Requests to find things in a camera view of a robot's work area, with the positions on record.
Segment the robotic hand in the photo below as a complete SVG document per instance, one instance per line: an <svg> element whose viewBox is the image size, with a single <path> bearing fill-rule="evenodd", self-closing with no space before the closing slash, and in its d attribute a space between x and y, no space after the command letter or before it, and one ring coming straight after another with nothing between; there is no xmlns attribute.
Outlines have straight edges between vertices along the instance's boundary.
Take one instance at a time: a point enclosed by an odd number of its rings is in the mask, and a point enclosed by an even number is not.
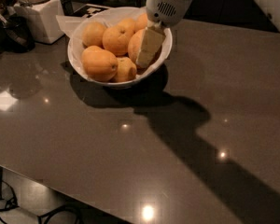
<svg viewBox="0 0 280 224"><path fill-rule="evenodd" d="M147 28L144 31L136 64L147 68L165 39L163 29L178 24L192 0L147 0Z"/></svg>
<svg viewBox="0 0 280 224"><path fill-rule="evenodd" d="M192 0L147 0L149 22L161 22L164 27L178 24L185 16Z"/></svg>

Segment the bowl of oranges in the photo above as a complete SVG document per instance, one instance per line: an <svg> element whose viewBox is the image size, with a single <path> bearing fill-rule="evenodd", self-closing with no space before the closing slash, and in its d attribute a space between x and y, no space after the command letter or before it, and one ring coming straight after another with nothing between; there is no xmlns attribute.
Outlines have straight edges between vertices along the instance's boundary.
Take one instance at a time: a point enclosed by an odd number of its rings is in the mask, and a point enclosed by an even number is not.
<svg viewBox="0 0 280 224"><path fill-rule="evenodd" d="M154 60L145 69L138 66L136 58L146 26L144 7L110 8L97 13L73 32L67 49L69 62L89 82L129 88L155 72L172 48L171 30L165 28L165 40Z"/></svg>

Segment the gray table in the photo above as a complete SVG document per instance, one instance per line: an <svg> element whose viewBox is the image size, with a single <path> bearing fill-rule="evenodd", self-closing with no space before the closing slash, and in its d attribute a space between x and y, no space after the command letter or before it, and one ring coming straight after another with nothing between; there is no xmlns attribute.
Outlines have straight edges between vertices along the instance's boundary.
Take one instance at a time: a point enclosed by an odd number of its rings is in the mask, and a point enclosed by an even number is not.
<svg viewBox="0 0 280 224"><path fill-rule="evenodd" d="M0 166L136 224L280 223L280 34L173 35L127 91L77 75L65 37L0 55Z"/></svg>

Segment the table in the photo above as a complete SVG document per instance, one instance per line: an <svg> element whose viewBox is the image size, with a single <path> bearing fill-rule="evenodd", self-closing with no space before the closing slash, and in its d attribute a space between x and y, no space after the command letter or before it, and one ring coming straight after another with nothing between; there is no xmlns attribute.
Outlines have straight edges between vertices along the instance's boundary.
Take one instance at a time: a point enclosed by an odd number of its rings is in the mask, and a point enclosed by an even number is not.
<svg viewBox="0 0 280 224"><path fill-rule="evenodd" d="M280 223L280 34L172 32L131 90L83 80L66 37L0 55L0 166L135 224Z"/></svg>

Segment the dark background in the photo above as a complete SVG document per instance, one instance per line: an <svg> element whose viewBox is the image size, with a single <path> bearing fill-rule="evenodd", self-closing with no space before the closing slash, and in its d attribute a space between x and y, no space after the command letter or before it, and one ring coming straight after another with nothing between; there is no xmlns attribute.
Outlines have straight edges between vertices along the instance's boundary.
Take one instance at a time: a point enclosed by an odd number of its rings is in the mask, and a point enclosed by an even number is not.
<svg viewBox="0 0 280 224"><path fill-rule="evenodd" d="M112 7L131 5L112 5L104 0L73 1ZM270 15L264 14L253 0L193 0L185 19L278 32L276 27L270 22L269 17Z"/></svg>

